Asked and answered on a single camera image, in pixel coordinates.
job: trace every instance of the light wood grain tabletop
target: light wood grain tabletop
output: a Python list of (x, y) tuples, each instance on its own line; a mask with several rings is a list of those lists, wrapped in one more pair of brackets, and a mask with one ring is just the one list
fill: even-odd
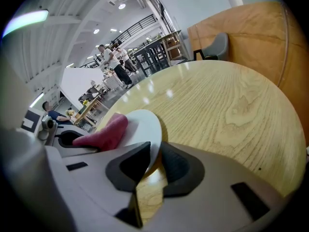
[[(300, 184), (306, 162), (305, 137), (285, 95), (261, 74), (214, 60), (169, 67), (141, 81), (109, 110), (148, 109), (160, 120), (163, 141), (231, 157), (283, 196)], [(160, 155), (137, 187), (143, 222), (162, 204), (167, 185)]]

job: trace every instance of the person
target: person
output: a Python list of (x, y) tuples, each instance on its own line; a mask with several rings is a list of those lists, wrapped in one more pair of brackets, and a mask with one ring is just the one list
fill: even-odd
[(127, 54), (125, 49), (117, 48), (116, 50), (122, 55), (122, 60), (125, 62), (125, 68), (133, 73), (138, 73), (139, 71), (135, 67), (135, 65), (132, 63), (132, 60), (129, 58), (129, 55)]
[(104, 45), (99, 45), (98, 50), (103, 53), (105, 61), (103, 62), (104, 65), (109, 64), (110, 67), (115, 71), (118, 78), (125, 83), (124, 88), (130, 88), (133, 86), (131, 78), (128, 76), (126, 71), (121, 67), (120, 62), (114, 56), (110, 49), (105, 49)]
[(66, 117), (54, 110), (49, 106), (49, 103), (45, 101), (42, 104), (42, 108), (47, 112), (47, 115), (50, 116), (53, 120), (55, 120), (59, 125), (73, 125), (70, 121), (71, 117)]

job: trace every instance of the white pillar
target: white pillar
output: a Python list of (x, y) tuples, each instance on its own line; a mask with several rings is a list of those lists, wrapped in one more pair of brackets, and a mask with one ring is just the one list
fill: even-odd
[(155, 17), (157, 18), (161, 29), (163, 30), (164, 34), (169, 34), (169, 31), (164, 23), (164, 21), (161, 19), (161, 15), (158, 13), (158, 11), (155, 9), (155, 7), (153, 6), (153, 4), (150, 2), (150, 0), (146, 0), (147, 5), (149, 6), (149, 8), (151, 9), (151, 11), (154, 13)]

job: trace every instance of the seated person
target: seated person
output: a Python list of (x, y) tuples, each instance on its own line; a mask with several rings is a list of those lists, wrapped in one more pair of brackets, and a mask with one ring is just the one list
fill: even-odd
[(70, 121), (71, 117), (66, 117), (52, 110), (52, 107), (49, 106), (47, 101), (42, 104), (42, 108), (47, 112), (47, 115), (55, 120), (59, 125), (73, 125)]

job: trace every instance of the bar stool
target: bar stool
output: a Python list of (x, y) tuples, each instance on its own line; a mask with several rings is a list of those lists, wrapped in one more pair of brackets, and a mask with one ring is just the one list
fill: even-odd
[(166, 52), (163, 49), (160, 41), (147, 45), (146, 51), (149, 53), (149, 56), (152, 59), (153, 65), (157, 72), (169, 67)]
[[(138, 58), (138, 56), (140, 56), (140, 55), (143, 57), (143, 60), (140, 60), (140, 59)], [(136, 62), (137, 62), (138, 67), (143, 71), (143, 73), (144, 73), (144, 75), (145, 75), (146, 77), (148, 77), (148, 75), (146, 74), (146, 71), (145, 71), (145, 70), (150, 69), (153, 73), (156, 72), (156, 70), (154, 69), (154, 66), (153, 66), (153, 64), (152, 64), (152, 60), (149, 59), (149, 57), (148, 57), (148, 52), (146, 51), (145, 48), (139, 50), (138, 52), (136, 52), (136, 53), (134, 54), (134, 57), (135, 57), (135, 59), (136, 59)], [(147, 68), (143, 68), (143, 64), (144, 64), (144, 63), (146, 63), (146, 64), (148, 65)]]

